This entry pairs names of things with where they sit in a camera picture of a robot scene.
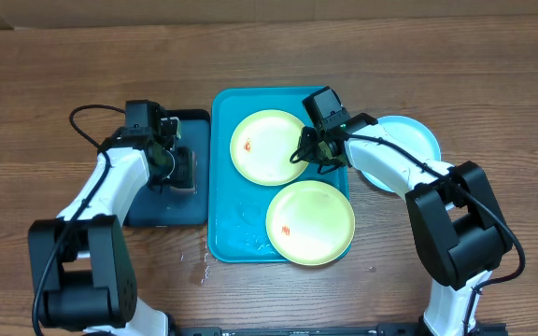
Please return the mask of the light blue plate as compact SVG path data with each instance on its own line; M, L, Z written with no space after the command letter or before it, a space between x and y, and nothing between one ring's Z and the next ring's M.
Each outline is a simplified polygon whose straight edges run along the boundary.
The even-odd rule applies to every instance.
M420 122L404 116L386 116L376 125L366 126L355 135L382 138L402 148L420 163L441 161L441 150L432 132ZM390 147L377 142L353 138L346 142L352 166L369 175L382 189L395 192L402 199L417 183L430 183L432 175L421 173L418 165Z

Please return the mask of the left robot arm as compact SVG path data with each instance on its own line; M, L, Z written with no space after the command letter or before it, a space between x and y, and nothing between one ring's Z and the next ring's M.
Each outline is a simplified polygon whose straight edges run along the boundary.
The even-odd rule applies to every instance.
M103 142L92 140L97 163L78 196L57 217L28 231L35 334L44 329L86 335L177 335L172 316L137 294L122 232L143 187L193 189L194 155L178 145L190 110L149 100L120 109L125 123Z

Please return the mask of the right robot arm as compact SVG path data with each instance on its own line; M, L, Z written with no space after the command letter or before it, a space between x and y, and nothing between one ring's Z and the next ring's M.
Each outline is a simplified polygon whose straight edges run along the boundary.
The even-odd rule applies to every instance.
M503 255L518 249L483 169L430 159L396 139L365 113L351 116L324 87L304 98L312 124L302 130L293 162L309 161L323 175L347 166L378 179L404 199L418 257L432 278L429 304L416 323L381 323L379 335L505 335L474 313Z

